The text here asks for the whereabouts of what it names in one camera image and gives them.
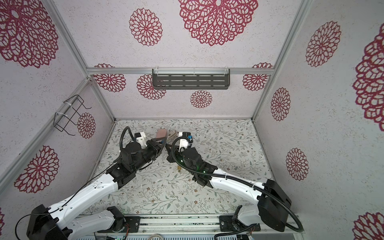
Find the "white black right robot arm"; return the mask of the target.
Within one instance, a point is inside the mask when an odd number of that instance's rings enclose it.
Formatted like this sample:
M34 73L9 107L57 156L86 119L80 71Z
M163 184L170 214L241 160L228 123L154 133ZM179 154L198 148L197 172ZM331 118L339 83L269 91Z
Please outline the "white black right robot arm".
M184 169L192 169L193 181L200 186L224 190L251 203L250 206L237 207L232 217L233 225L243 228L263 222L275 231L285 231L289 213L276 200L255 189L258 187L270 193L290 208L291 199L275 181L265 179L264 182L254 182L236 176L230 179L231 174L204 162L195 148L188 149L186 154L179 152L179 146L172 151L171 145L167 144L166 149L169 154L167 160Z

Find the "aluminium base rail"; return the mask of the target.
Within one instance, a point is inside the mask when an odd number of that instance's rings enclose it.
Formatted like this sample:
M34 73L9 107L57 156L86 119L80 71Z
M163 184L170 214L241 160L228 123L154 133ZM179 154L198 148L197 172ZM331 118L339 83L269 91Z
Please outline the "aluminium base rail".
M188 215L126 215L130 230L121 233L96 233L96 237L105 240L108 237L115 240L213 240L214 235L221 232L221 226L227 226L220 221L217 214L188 214ZM240 234L219 237L219 240L303 240L303 233L295 233L286 228L277 232L267 225L260 223L260 230L248 230Z

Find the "patterned cream pouch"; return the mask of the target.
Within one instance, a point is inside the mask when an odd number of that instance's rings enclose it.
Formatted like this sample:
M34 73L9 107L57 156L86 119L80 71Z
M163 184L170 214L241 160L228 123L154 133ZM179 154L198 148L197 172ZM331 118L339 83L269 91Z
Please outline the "patterned cream pouch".
M169 130L168 131L168 137L167 137L167 142L173 142L175 138L177 138L179 135L179 132L177 130Z

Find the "pink rectangular case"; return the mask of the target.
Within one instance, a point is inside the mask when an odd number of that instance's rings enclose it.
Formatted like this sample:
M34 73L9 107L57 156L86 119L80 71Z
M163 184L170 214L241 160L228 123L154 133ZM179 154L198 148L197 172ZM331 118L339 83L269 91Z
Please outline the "pink rectangular case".
M167 129L159 129L156 135L157 141L167 141L168 138L168 130Z

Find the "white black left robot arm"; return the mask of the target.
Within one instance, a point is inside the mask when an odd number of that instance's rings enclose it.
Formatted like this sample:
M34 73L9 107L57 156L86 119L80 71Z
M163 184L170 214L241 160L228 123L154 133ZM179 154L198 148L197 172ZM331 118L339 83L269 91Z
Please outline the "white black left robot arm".
M162 152L166 139L151 139L142 148L130 142L120 155L93 183L50 207L39 205L32 210L27 237L30 240L74 240L98 232L120 232L126 227L124 214L117 207L80 218L79 215L105 196L116 192L136 177L138 170L154 161Z

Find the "dark grey wall shelf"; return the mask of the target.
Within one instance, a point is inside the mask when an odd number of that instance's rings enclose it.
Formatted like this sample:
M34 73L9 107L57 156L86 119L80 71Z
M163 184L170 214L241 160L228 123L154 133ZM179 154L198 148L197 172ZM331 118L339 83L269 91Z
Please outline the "dark grey wall shelf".
M152 70L152 85L156 90L227 90L231 71L222 70Z

